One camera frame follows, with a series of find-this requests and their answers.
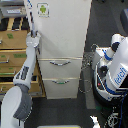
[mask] drawer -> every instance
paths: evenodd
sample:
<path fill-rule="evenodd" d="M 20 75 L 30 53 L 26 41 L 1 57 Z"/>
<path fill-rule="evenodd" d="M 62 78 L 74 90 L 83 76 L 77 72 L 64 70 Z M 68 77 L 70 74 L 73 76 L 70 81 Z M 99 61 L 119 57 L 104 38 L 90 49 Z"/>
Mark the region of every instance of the drawer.
<path fill-rule="evenodd" d="M 36 81 L 31 82 L 31 89 L 29 90 L 29 93 L 41 92 L 39 84 L 39 77 L 37 77 Z M 13 86 L 13 82 L 0 82 L 0 94 L 5 94 Z"/>
<path fill-rule="evenodd" d="M 0 49 L 25 49 L 27 31 L 0 31 Z"/>
<path fill-rule="evenodd" d="M 0 77 L 13 77 L 20 71 L 21 67 L 0 67 Z M 37 65 L 35 65 L 34 76 L 39 75 Z"/>
<path fill-rule="evenodd" d="M 31 92 L 29 93 L 32 98 L 42 97 L 42 92 Z M 5 94 L 0 94 L 0 101 L 2 102 Z"/>
<path fill-rule="evenodd" d="M 22 66 L 26 50 L 0 50 L 0 66 Z"/>
<path fill-rule="evenodd" d="M 1 6 L 10 6 L 10 5 L 23 5 L 23 0 L 0 0 Z"/>
<path fill-rule="evenodd" d="M 39 60 L 42 78 L 79 77 L 82 59 Z"/>
<path fill-rule="evenodd" d="M 4 6 L 0 7 L 4 17 L 25 17 L 26 11 L 24 6 Z"/>
<path fill-rule="evenodd" d="M 47 99 L 77 98 L 79 79 L 44 79 Z"/>

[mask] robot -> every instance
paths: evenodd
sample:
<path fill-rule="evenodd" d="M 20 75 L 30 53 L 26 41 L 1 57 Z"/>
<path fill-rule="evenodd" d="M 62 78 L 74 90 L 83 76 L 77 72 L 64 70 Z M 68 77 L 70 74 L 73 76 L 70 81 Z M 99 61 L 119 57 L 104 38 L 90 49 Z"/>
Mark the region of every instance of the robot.
<path fill-rule="evenodd" d="M 32 109 L 32 98 L 28 94 L 31 88 L 31 78 L 36 63 L 36 50 L 38 49 L 40 34 L 34 30 L 34 22 L 31 15 L 33 30 L 26 38 L 27 59 L 21 70 L 14 76 L 12 87 L 4 96 L 1 106 L 1 128 L 24 128 L 24 122 Z"/>
<path fill-rule="evenodd" d="M 121 12 L 120 19 L 128 34 L 128 9 Z M 99 101 L 115 106 L 128 91 L 128 37 L 112 36 L 111 46 L 96 48 L 93 69 L 93 91 Z"/>

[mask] drawer handle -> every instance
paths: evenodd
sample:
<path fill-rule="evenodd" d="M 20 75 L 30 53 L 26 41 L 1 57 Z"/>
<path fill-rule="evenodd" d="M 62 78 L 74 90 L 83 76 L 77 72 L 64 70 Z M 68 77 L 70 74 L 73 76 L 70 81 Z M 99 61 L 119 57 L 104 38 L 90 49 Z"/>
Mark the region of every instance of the drawer handle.
<path fill-rule="evenodd" d="M 52 82 L 54 82 L 54 83 L 56 83 L 56 84 L 66 84 L 66 83 L 68 83 L 69 81 L 66 80 L 66 81 L 52 81 Z"/>
<path fill-rule="evenodd" d="M 0 61 L 0 64 L 8 63 L 8 62 L 9 62 L 9 59 L 7 59 L 7 61 Z"/>
<path fill-rule="evenodd" d="M 67 61 L 67 62 L 64 62 L 64 63 L 62 63 L 62 64 L 58 64 L 58 63 L 56 63 L 55 61 L 50 61 L 50 63 L 51 63 L 51 64 L 54 64 L 54 65 L 57 65 L 57 66 L 64 66 L 64 65 L 66 65 L 66 64 L 71 63 L 71 61 Z"/>
<path fill-rule="evenodd" d="M 14 71 L 13 73 L 11 72 L 8 72 L 8 73 L 0 73 L 0 75 L 15 75 L 16 74 L 16 71 Z"/>

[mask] cabinet drawer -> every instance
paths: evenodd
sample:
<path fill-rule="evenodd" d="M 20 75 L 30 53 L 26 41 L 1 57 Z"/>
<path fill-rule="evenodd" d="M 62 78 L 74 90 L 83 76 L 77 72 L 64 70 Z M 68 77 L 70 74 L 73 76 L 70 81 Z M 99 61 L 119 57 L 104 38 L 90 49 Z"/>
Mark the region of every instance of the cabinet drawer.
<path fill-rule="evenodd" d="M 82 59 L 38 61 L 42 78 L 79 77 Z"/>
<path fill-rule="evenodd" d="M 22 66 L 26 50 L 0 50 L 0 66 Z"/>
<path fill-rule="evenodd" d="M 0 0 L 1 6 L 23 5 L 23 0 Z"/>
<path fill-rule="evenodd" d="M 21 67 L 0 67 L 0 77 L 13 77 L 20 69 Z M 33 75 L 39 75 L 37 65 L 35 65 Z"/>
<path fill-rule="evenodd" d="M 0 49 L 25 49 L 27 31 L 1 31 Z"/>
<path fill-rule="evenodd" d="M 37 77 L 36 81 L 31 82 L 31 89 L 29 90 L 29 93 L 32 92 L 40 92 L 41 89 L 39 87 L 39 78 Z M 12 88 L 13 82 L 0 82 L 0 94 L 5 94 L 10 88 Z"/>
<path fill-rule="evenodd" d="M 47 99 L 77 98 L 79 79 L 44 79 Z"/>

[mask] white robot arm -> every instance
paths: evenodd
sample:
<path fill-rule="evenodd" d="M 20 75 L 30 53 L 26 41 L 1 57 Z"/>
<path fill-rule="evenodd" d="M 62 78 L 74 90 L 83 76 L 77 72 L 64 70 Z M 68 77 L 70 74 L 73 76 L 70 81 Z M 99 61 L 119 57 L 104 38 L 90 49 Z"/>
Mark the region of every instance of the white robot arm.
<path fill-rule="evenodd" d="M 32 108 L 31 78 L 36 63 L 36 49 L 39 44 L 40 34 L 32 30 L 26 38 L 26 55 L 21 70 L 14 76 L 12 87 L 4 96 L 1 106 L 1 128 L 24 128 L 24 122 Z"/>

